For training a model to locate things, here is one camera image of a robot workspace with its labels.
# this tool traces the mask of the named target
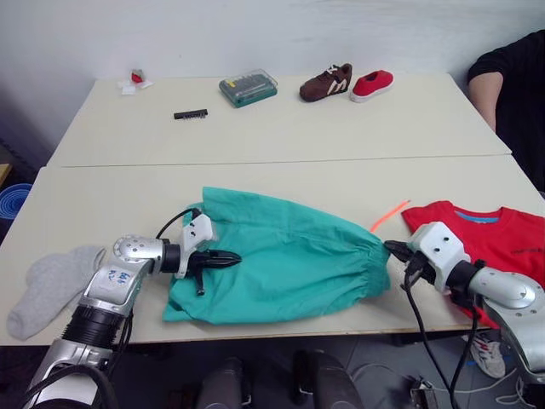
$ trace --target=brown sneaker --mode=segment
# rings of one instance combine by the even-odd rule
[[[299,95],[306,102],[321,100],[326,96],[348,91],[352,79],[352,65],[331,66],[317,77],[306,81],[299,88]]]

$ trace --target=red t-shirt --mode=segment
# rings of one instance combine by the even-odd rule
[[[405,210],[401,216],[411,232],[422,224],[443,222],[464,245],[471,261],[521,273],[545,286],[545,218],[502,207],[477,213],[441,201]]]

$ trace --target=red shoe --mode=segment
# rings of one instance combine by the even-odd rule
[[[352,92],[350,99],[354,102],[363,102],[371,98],[373,95],[380,94],[393,85],[393,75],[388,71],[374,71],[367,74],[365,77],[358,79]]]

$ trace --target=teal fabric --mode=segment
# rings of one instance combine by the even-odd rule
[[[205,187],[203,212],[236,266],[204,271],[206,294],[173,279],[165,321],[264,323],[330,314],[389,287],[388,253],[374,235],[287,200]]]

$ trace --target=blue bowl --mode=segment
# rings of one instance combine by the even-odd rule
[[[31,191],[30,183],[19,183],[0,192],[0,218],[14,220]]]

